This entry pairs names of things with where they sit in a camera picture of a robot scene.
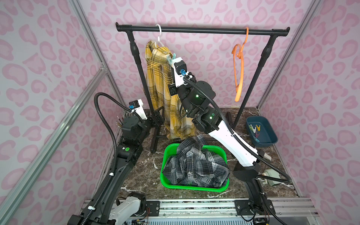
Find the yellow plaid shirt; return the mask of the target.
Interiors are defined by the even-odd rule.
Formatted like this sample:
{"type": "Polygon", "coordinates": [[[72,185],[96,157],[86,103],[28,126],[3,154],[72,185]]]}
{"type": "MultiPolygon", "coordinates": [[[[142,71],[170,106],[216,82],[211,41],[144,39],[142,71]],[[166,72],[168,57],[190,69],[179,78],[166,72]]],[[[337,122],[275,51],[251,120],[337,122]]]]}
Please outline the yellow plaid shirt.
{"type": "Polygon", "coordinates": [[[179,96],[170,95],[168,86],[174,83],[174,79],[167,58],[172,55],[165,46],[160,46],[154,41],[147,43],[145,48],[146,82],[154,109],[164,108],[164,126],[168,139],[186,139],[194,136],[197,130],[191,119],[186,117],[185,110],[181,108],[179,96]]]}

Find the white plastic hanger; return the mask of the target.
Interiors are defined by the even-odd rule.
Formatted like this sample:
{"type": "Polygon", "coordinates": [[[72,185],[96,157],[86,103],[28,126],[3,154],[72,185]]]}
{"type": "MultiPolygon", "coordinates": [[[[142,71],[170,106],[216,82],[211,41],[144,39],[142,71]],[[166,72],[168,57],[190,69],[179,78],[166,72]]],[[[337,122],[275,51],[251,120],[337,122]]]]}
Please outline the white plastic hanger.
{"type": "Polygon", "coordinates": [[[161,37],[162,37],[162,27],[159,23],[156,24],[156,27],[158,28],[158,36],[157,36],[157,40],[154,41],[155,47],[159,48],[159,47],[165,47],[165,44],[162,42],[161,37]]]}

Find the grey plaid shirt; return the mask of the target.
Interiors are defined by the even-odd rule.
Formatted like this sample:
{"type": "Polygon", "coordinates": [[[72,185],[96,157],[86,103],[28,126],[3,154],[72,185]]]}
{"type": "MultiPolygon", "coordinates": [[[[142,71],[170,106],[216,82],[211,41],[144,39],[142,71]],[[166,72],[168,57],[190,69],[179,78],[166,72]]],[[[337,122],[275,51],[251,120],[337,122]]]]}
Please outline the grey plaid shirt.
{"type": "Polygon", "coordinates": [[[188,137],[177,147],[163,173],[172,185],[220,188],[229,179],[230,169],[221,156],[203,146],[207,145],[203,135],[188,137]]]}

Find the white clothespin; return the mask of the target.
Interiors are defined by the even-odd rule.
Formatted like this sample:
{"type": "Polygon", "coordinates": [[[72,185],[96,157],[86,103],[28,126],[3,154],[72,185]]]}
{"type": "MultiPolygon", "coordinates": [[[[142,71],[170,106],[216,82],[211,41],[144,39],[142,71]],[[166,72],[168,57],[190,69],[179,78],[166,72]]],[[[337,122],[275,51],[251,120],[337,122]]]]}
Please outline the white clothespin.
{"type": "Polygon", "coordinates": [[[257,134],[257,129],[256,128],[253,128],[252,125],[250,125],[249,128],[255,135],[257,134]]]}

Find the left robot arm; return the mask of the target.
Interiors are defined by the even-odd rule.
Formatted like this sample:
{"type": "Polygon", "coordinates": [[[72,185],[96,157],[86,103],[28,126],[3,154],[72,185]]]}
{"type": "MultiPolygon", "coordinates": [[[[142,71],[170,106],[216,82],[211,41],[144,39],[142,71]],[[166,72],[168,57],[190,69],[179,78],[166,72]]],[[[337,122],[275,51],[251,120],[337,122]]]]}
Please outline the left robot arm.
{"type": "Polygon", "coordinates": [[[96,194],[80,215],[72,215],[69,225],[125,225],[132,216],[147,217],[149,210],[146,208],[144,194],[132,192],[116,208],[113,208],[115,199],[136,165],[142,151],[143,141],[149,136],[150,130],[164,124],[164,117],[159,110],[147,116],[140,100],[130,102],[129,107],[122,105],[112,96],[98,92],[94,96],[95,109],[109,131],[113,142],[113,159],[108,174],[103,179],[96,194]],[[121,123],[122,135],[119,140],[105,119],[99,107],[99,97],[106,97],[129,113],[121,123]]]}

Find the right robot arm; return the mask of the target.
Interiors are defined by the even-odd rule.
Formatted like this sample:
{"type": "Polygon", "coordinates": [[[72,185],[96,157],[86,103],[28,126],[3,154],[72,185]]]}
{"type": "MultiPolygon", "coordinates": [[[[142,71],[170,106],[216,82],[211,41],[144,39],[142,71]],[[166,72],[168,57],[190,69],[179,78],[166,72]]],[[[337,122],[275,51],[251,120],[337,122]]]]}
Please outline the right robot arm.
{"type": "Polygon", "coordinates": [[[178,95],[186,116],[192,119],[195,127],[215,138],[238,160],[234,176],[244,182],[248,193],[248,205],[245,210],[253,215],[276,215],[271,202],[263,191],[260,179],[290,183],[291,178],[280,168],[264,158],[264,151],[258,151],[244,141],[231,128],[228,120],[215,103],[215,92],[205,81],[195,81],[189,76],[181,78],[179,83],[168,86],[171,96],[178,95]]]}

